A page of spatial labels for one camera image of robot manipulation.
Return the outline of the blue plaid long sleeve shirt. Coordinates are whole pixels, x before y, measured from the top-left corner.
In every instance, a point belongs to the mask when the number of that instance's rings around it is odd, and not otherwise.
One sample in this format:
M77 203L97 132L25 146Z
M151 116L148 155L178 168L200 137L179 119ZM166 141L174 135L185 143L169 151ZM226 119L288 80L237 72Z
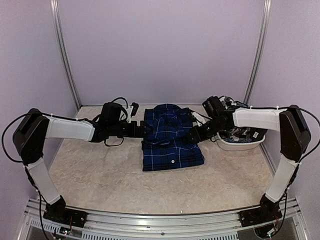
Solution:
M144 172L174 170L203 165L205 158L197 144L185 140L193 127L191 110L175 104L160 104L144 111Z

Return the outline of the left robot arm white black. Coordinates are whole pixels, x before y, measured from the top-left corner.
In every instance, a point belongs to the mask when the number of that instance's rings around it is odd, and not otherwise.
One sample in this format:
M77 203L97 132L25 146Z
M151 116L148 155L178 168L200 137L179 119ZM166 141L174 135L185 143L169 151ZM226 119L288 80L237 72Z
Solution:
M84 222L87 215L68 208L58 192L44 162L46 141L59 139L107 144L110 137L121 140L143 138L152 128L144 120L137 122L132 119L138 109L135 102L124 107L111 101L105 103L93 119L68 118L44 113L37 108L19 117L21 122L13 133L12 141L28 180L45 202L45 219L66 224L76 218Z

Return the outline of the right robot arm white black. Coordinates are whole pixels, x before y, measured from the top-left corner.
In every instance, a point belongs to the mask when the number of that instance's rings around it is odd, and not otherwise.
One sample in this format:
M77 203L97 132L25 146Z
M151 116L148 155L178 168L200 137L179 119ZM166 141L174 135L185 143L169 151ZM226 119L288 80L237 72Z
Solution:
M210 96L202 106L207 120L201 120L199 114L191 115L198 123L186 134L188 143L198 144L236 128L265 130L279 138L279 160L270 185L258 206L240 211L239 217L244 227L282 218L280 202L294 182L312 138L303 110L297 105L253 107L226 96Z

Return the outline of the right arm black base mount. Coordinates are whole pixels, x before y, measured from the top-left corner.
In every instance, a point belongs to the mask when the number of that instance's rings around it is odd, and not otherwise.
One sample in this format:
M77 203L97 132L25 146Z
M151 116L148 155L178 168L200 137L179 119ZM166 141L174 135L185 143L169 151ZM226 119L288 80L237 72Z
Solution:
M279 208L273 211L264 211L261 207L257 207L239 212L240 223L243 228L275 221L282 216Z

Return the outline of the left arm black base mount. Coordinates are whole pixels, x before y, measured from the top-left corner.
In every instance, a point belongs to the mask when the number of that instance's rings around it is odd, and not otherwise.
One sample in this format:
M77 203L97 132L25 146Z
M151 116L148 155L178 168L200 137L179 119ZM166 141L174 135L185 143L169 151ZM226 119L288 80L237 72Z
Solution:
M52 210L46 210L43 214L43 218L45 220L71 227L84 228L87 215L88 214L85 211L64 208L62 211L56 212L53 212Z

